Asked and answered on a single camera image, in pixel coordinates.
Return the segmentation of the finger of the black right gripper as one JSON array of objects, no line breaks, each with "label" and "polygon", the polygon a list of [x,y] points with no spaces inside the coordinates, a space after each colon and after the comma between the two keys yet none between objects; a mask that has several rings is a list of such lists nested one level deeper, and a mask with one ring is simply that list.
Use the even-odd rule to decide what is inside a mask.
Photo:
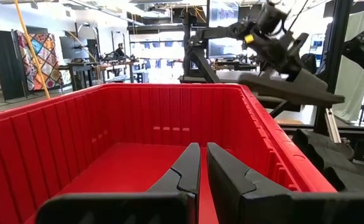
[{"label": "finger of the black right gripper", "polygon": [[301,48],[305,44],[308,36],[308,33],[301,33],[298,38],[294,39],[292,46],[287,51],[287,82],[308,81],[310,77],[310,72],[306,69],[306,66],[300,56]]},{"label": "finger of the black right gripper", "polygon": [[274,73],[274,68],[268,63],[263,63],[260,66],[259,77],[270,77]]}]

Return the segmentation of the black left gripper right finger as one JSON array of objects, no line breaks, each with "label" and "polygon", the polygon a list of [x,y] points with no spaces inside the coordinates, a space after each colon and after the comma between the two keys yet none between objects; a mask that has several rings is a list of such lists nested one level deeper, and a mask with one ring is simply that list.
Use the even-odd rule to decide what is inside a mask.
[{"label": "black left gripper right finger", "polygon": [[207,144],[219,224],[364,224],[364,193],[295,192]]}]

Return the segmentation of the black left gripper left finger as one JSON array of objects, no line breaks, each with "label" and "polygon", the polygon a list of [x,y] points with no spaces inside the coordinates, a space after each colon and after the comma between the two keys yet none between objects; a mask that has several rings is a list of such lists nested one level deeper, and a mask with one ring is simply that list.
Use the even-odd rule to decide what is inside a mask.
[{"label": "black left gripper left finger", "polygon": [[145,192],[65,194],[39,208],[35,224],[198,224],[200,147],[191,143]]}]

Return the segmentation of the black foam slide sandal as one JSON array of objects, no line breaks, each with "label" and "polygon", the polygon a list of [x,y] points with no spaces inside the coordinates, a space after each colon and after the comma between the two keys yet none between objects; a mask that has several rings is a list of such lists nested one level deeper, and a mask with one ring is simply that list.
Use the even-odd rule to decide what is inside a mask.
[{"label": "black foam slide sandal", "polygon": [[328,92],[325,82],[304,69],[293,82],[242,73],[238,83],[248,86],[251,91],[260,95],[273,96],[294,104],[330,108],[332,105],[345,101],[344,96]]},{"label": "black foam slide sandal", "polygon": [[309,160],[339,192],[364,192],[364,165],[354,164],[341,152],[315,148]]},{"label": "black foam slide sandal", "polygon": [[305,129],[297,129],[292,141],[321,173],[328,168],[355,170],[354,151],[346,144],[334,143],[328,136]]}]

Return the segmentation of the red plastic bin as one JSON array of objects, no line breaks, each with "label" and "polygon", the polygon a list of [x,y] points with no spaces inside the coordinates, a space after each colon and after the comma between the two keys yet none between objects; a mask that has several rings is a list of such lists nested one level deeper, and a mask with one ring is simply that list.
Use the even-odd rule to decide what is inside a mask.
[{"label": "red plastic bin", "polygon": [[214,142],[283,187],[332,185],[245,86],[105,84],[0,112],[0,224],[71,192],[143,192]]}]

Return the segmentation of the grey curtain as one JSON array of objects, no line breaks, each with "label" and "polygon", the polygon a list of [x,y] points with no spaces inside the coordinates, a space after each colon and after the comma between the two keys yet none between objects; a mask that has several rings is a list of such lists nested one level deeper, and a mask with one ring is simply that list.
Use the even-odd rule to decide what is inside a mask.
[{"label": "grey curtain", "polygon": [[[345,40],[351,40],[364,31],[364,11],[349,15]],[[335,94],[343,95],[345,102],[333,105],[334,115],[344,121],[356,121],[364,96],[364,69],[346,57],[341,58]]]}]

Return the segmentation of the silver aluminium bar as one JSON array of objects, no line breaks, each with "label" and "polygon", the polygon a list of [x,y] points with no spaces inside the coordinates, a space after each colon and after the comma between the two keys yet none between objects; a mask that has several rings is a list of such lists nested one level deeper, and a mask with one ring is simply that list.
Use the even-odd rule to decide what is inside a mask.
[{"label": "silver aluminium bar", "polygon": [[338,131],[338,126],[332,108],[325,109],[325,122],[331,140],[334,143],[341,143],[342,140]]}]

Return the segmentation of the person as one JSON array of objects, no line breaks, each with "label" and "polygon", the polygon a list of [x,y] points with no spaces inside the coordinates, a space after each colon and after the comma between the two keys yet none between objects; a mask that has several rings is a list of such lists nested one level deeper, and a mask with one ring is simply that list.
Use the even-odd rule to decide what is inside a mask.
[{"label": "person", "polygon": [[123,43],[119,43],[118,48],[114,51],[114,58],[116,60],[124,60],[126,58],[126,55],[123,52],[123,49],[124,49]]}]

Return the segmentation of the dark work table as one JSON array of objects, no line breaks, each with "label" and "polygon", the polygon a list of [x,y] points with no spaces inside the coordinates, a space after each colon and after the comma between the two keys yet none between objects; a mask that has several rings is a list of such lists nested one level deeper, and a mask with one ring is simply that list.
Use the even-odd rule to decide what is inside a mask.
[{"label": "dark work table", "polygon": [[[96,75],[97,84],[105,83],[121,83],[126,80],[134,82],[133,67],[138,65],[138,62],[117,62],[109,61],[107,63],[98,62],[81,62],[81,63],[68,63],[66,65],[59,65],[59,70],[68,71],[71,79],[71,86],[73,91],[78,91],[84,88],[93,86],[93,76]],[[110,73],[116,69],[127,67],[129,75],[114,74],[114,77],[110,77]]]}]

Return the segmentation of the colourful patterned quilt panel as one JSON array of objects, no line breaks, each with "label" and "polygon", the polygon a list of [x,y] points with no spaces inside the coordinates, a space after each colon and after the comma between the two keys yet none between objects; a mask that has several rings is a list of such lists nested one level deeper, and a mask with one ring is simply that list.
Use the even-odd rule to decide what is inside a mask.
[{"label": "colourful patterned quilt panel", "polygon": [[[38,73],[37,64],[30,51],[26,35],[17,30],[17,39],[21,59],[24,66],[24,74],[29,91],[44,89],[44,84]],[[56,52],[55,36],[50,33],[29,34],[29,40],[39,62],[45,86],[48,89],[63,85],[62,74],[58,69],[59,61]]]}]

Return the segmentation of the dark partition panel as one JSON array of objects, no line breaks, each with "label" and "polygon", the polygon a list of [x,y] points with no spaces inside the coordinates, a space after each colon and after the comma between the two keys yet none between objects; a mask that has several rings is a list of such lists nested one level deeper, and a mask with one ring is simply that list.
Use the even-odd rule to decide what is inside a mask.
[{"label": "dark partition panel", "polygon": [[13,30],[0,30],[0,85],[5,101],[28,96],[17,35]]}]

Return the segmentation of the black aluminium frame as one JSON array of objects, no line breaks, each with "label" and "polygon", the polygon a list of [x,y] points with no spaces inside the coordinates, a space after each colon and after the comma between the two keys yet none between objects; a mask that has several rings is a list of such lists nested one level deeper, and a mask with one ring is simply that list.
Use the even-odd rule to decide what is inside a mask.
[{"label": "black aluminium frame", "polygon": [[[327,91],[335,94],[336,81],[338,77],[339,66],[342,57],[346,57],[349,60],[355,62],[362,69],[364,69],[364,31],[360,32],[351,40],[346,42],[342,41],[343,35],[347,31],[347,17],[350,10],[351,2],[344,2],[343,0],[337,0],[337,5],[342,7],[341,11],[335,11],[336,18],[332,24],[333,37],[330,40],[329,51],[327,52],[325,61],[325,76],[324,78],[317,78],[327,84]],[[190,13],[186,13],[183,17],[184,26],[184,56],[185,56],[185,39],[193,36],[190,34],[192,26],[193,16]],[[191,65],[194,64],[191,61],[184,62],[184,76],[190,76]],[[279,73],[274,70],[274,73],[270,76],[271,79],[286,80],[288,74]],[[316,106],[318,109],[316,121],[314,124],[314,131],[319,134],[328,134],[327,125],[325,122],[325,109],[324,106]]]}]

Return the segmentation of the large wall monitor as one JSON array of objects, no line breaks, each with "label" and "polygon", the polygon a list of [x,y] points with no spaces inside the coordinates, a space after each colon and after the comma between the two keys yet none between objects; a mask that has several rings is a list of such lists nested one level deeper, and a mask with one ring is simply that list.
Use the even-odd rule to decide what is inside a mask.
[{"label": "large wall monitor", "polygon": [[[236,0],[208,0],[208,26],[228,27],[238,21],[239,3]],[[210,39],[210,58],[231,57],[240,49],[240,42],[231,38]]]}]

